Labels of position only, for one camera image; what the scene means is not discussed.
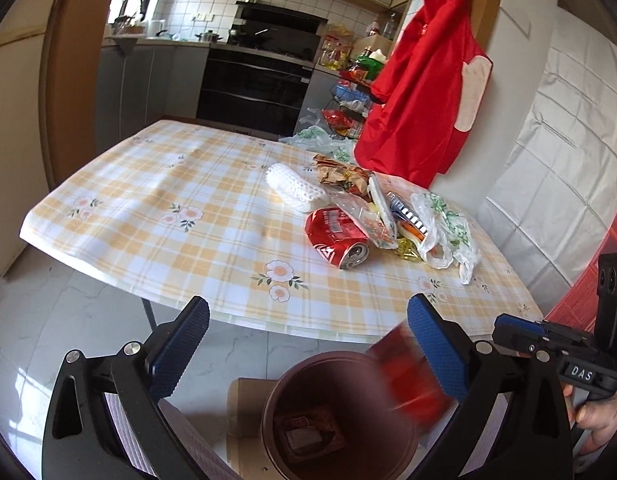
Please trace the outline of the person's right hand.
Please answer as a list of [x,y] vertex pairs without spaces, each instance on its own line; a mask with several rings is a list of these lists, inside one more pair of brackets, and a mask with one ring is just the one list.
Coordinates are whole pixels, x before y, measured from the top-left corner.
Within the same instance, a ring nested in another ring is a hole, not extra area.
[[617,431],[617,392],[611,398],[587,401],[579,408],[574,408],[572,403],[574,387],[563,384],[562,391],[569,422],[584,431],[589,431],[589,436],[581,446],[579,454],[588,455],[597,452],[611,441]]

